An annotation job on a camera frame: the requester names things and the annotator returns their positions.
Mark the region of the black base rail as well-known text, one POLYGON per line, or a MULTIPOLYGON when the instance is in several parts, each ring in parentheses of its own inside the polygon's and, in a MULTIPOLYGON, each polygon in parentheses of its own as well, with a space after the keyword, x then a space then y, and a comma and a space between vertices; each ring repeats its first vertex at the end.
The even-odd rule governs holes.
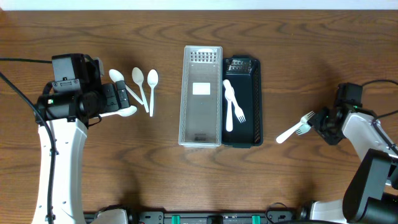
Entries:
POLYGON ((98 212, 84 212, 84 218, 87 223, 93 223, 100 214, 107 211, 121 208, 127 212, 127 222, 135 224, 184 224, 184 223, 202 223, 202 224, 227 224, 227 223, 280 223, 280 222, 301 222, 310 220, 312 209, 309 206, 302 206, 295 210, 283 206, 280 203, 274 203, 263 212, 166 212, 165 210, 133 210, 123 205, 111 205, 98 212))

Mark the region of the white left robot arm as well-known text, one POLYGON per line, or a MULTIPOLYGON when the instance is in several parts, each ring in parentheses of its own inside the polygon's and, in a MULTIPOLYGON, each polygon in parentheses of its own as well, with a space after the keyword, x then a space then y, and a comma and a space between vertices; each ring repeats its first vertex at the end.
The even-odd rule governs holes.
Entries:
POLYGON ((81 177, 89 120, 136 112, 123 81, 83 85, 53 82, 36 103, 41 146, 40 179, 33 223, 88 223, 81 177))

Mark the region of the white plastic fork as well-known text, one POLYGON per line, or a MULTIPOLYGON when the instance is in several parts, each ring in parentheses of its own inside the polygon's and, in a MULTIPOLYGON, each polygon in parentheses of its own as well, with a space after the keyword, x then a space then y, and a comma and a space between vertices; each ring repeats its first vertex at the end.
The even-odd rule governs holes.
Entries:
POLYGON ((314 111, 311 111, 309 113, 307 113, 306 115, 302 116, 300 121, 293 125, 291 128, 289 128, 288 130, 286 130, 285 132, 283 132, 282 134, 280 134, 279 136, 277 136, 276 138, 276 142, 281 144, 283 143, 287 138, 289 138, 296 130, 298 130, 298 128, 300 128, 301 126, 303 126, 304 124, 307 124, 308 120, 315 114, 314 111))
POLYGON ((234 94, 234 88, 231 86, 232 92, 233 92, 233 99, 232 103, 234 105, 234 113, 240 123, 244 123, 246 121, 245 115, 241 107, 238 105, 238 102, 236 100, 235 94, 234 94))

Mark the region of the pale green plastic fork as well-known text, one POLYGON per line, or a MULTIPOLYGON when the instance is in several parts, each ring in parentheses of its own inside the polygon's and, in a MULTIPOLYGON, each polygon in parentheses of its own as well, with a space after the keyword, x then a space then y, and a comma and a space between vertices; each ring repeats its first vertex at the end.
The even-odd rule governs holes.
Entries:
POLYGON ((299 127, 296 131, 295 131, 295 133, 297 134, 297 135, 303 135, 303 134, 306 134, 307 132, 309 132, 310 130, 311 130, 311 126, 309 125, 309 124, 304 124, 304 125, 302 125, 301 127, 299 127))

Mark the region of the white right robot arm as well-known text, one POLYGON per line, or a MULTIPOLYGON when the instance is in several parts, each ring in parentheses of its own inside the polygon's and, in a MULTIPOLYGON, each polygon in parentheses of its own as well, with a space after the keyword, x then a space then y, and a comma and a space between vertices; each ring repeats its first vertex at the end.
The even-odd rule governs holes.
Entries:
POLYGON ((313 202, 307 218, 332 223, 397 223, 397 148, 376 115, 352 105, 322 109, 309 124, 329 145, 348 139, 361 164, 341 200, 313 202))

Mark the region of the dark green mesh basket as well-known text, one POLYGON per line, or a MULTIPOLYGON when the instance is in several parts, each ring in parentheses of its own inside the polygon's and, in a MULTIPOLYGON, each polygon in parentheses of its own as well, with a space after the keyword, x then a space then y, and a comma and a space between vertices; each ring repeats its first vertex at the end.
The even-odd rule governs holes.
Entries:
POLYGON ((250 148, 263 143, 261 63, 249 55, 223 59, 222 80, 229 80, 246 121, 240 123, 232 103, 233 130, 226 130, 227 101, 223 98, 222 143, 236 148, 250 148))

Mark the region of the white plastic spoon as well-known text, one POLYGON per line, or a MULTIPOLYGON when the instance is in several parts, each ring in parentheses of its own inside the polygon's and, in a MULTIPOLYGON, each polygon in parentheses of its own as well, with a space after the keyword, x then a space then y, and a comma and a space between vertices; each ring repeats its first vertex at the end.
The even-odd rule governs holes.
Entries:
POLYGON ((223 86, 225 88, 224 97, 226 98, 227 101, 226 130, 227 132, 231 132, 233 130, 232 99, 234 95, 229 80, 225 79, 223 81, 223 86))

